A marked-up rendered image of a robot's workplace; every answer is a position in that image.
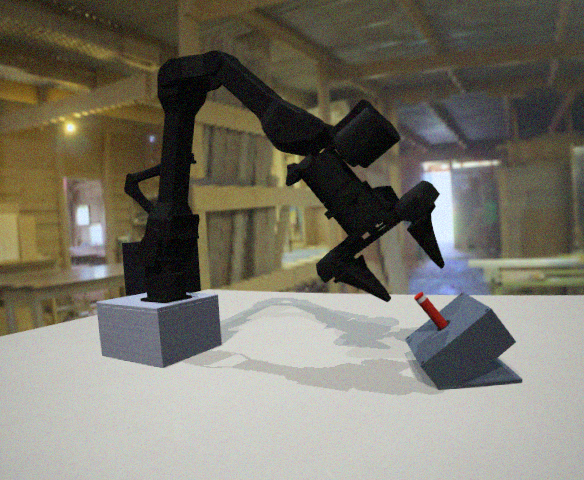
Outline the red peg with white band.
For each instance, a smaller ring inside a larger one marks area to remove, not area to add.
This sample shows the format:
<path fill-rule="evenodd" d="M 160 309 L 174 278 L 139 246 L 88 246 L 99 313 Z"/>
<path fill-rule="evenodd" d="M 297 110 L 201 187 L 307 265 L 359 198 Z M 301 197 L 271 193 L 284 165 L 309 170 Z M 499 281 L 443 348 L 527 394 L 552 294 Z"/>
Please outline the red peg with white band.
<path fill-rule="evenodd" d="M 427 298 L 425 294 L 421 292 L 414 299 L 418 302 L 420 307 L 435 323 L 437 328 L 441 329 L 445 327 L 445 325 L 447 324 L 446 320 L 442 317 L 439 311 L 431 304 L 431 301 Z"/>

